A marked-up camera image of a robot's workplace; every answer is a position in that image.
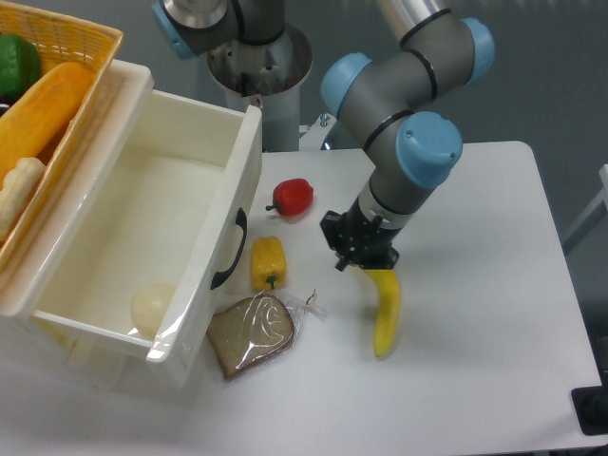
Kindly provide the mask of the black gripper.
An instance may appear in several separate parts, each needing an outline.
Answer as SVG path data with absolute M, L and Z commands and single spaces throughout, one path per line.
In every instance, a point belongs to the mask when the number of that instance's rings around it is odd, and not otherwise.
M 379 215 L 367 219 L 359 209 L 326 212 L 320 227 L 330 249 L 337 250 L 335 269 L 392 270 L 399 258 L 392 242 L 399 231 L 383 228 L 382 223 Z

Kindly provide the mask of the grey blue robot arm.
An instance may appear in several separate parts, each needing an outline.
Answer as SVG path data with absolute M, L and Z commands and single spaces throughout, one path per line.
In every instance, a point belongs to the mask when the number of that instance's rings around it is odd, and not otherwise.
M 320 85 L 330 114 L 374 166 L 351 208 L 321 220 L 338 269 L 395 265 L 393 239 L 463 151 L 457 127 L 428 106 L 479 81 L 495 59 L 490 30 L 477 19 L 455 17 L 443 1 L 382 1 L 379 9 L 398 52 L 380 64 L 363 53 L 348 54 Z M 283 2 L 157 1 L 152 10 L 179 57 L 206 56 L 229 106 L 261 110 L 268 148 L 296 144 L 298 90 L 310 72 L 312 50 L 286 22 Z

